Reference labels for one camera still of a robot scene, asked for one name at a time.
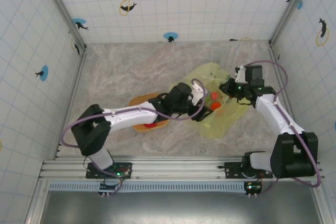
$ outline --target white tiled wall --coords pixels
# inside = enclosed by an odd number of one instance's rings
[[[73,18],[86,20],[80,33],[86,43],[270,39],[287,0],[63,0]]]
[[[0,0],[0,223],[23,222],[51,158],[79,62],[70,42],[51,0]]]
[[[319,19],[329,30],[322,40]],[[319,158],[336,201],[336,0],[303,0],[277,45],[288,71],[289,96],[297,121],[319,137]]]

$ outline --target gray marble surface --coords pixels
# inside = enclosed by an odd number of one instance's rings
[[[167,92],[196,67],[216,62],[230,74],[236,66],[270,59],[266,41],[208,41],[99,44],[88,49],[69,122],[88,106],[128,106],[134,97]],[[279,90],[273,66],[262,64],[265,84]],[[65,140],[75,143],[71,133]],[[129,127],[110,134],[105,147],[112,155],[223,156],[247,151],[271,151],[276,136],[252,106],[220,139],[201,137],[195,125],[170,121],[163,128],[139,133]],[[61,146],[59,155],[79,155]]]

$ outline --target red object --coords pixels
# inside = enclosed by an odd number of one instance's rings
[[[211,93],[211,99],[212,100],[217,100],[218,99],[218,94],[216,92]]]
[[[144,124],[147,128],[153,128],[157,125],[157,123],[145,123]]]
[[[214,102],[213,104],[211,104],[210,109],[211,110],[216,110],[221,106],[220,102]]]

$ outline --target yellow plastic bag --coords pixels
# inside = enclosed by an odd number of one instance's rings
[[[210,108],[213,102],[219,102],[221,106],[201,122],[190,121],[197,125],[201,136],[207,138],[221,138],[249,109],[249,106],[239,105],[237,99],[230,99],[219,90],[219,85],[225,83],[230,78],[230,75],[217,63],[209,62],[203,64],[179,82],[184,82],[191,87],[191,80],[194,78],[200,80],[209,93],[216,92],[219,96],[217,100],[213,101],[209,95],[205,101],[205,106]],[[169,88],[172,89],[173,86],[177,85],[179,82],[171,84]],[[240,103],[249,103],[249,101],[242,99]]]

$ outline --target orange object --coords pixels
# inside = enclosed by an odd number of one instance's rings
[[[157,123],[145,123],[145,126],[147,128],[152,128],[152,127],[156,127]]]
[[[132,101],[130,101],[129,106],[134,106],[134,105],[138,105],[140,103],[146,102],[151,98],[157,97],[159,94],[160,93],[151,93],[151,94],[142,95],[140,97],[135,97],[134,99],[132,99]],[[139,131],[139,132],[152,131],[152,130],[155,130],[157,128],[161,128],[163,126],[166,126],[169,121],[170,120],[165,120],[165,121],[156,123],[155,126],[153,126],[151,128],[146,127],[145,124],[133,125],[133,129],[135,129],[136,131]]]
[[[218,94],[216,92],[211,93],[211,99],[212,100],[217,100],[218,99]]]
[[[221,106],[220,102],[214,102],[213,104],[211,104],[210,109],[211,110],[216,110]]]

